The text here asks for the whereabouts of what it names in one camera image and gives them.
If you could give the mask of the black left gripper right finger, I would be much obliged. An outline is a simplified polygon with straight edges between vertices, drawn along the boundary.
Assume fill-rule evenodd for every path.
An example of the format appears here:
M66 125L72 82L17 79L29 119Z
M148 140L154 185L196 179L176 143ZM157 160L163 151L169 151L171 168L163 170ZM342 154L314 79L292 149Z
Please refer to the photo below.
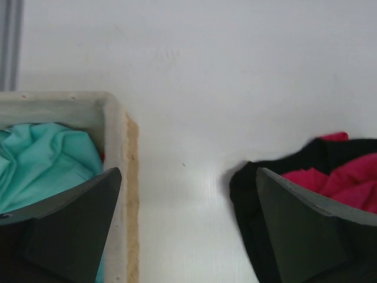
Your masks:
M376 215L266 168L257 191L282 282L376 282Z

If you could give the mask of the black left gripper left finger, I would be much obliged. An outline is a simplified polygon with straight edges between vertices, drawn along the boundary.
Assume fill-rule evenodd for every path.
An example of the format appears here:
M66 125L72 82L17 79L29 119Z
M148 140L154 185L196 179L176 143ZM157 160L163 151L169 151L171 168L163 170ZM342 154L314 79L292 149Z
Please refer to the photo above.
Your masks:
M121 180L115 167L1 214L1 282L94 282Z

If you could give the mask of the pink t shirt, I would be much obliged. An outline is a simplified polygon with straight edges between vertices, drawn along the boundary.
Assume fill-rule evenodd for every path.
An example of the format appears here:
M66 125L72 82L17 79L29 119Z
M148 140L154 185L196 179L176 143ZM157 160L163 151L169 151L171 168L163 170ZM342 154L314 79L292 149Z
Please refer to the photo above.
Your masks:
M348 206L376 213L376 139L350 139L345 132L319 138L325 160L282 176L315 193Z

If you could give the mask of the teal t shirt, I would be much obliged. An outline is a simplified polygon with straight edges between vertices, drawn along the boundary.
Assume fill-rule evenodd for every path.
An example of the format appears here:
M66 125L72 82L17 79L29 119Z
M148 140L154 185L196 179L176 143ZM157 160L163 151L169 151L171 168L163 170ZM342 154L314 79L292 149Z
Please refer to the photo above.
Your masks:
M55 123L17 124L1 131L1 214L76 187L102 173L90 136ZM103 282L98 267L94 282Z

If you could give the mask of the black t shirt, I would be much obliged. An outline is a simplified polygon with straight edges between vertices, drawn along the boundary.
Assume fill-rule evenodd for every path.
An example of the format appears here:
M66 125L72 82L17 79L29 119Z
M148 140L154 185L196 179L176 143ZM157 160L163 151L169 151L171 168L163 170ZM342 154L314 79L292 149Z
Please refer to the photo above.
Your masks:
M257 171L266 168L283 177L285 173L316 165L324 169L325 165L320 163L325 160L325 153L325 143L317 138L298 152L286 157L247 162L233 175L230 181L230 198L246 252L260 282L282 282L282 280L257 191Z

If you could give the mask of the wicker basket with cloth liner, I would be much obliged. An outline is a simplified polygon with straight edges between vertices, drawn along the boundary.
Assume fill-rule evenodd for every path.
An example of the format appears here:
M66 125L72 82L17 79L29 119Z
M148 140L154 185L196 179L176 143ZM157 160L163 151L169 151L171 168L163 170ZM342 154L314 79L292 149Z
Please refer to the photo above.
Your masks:
M104 91L1 93L2 282L125 282L133 128Z

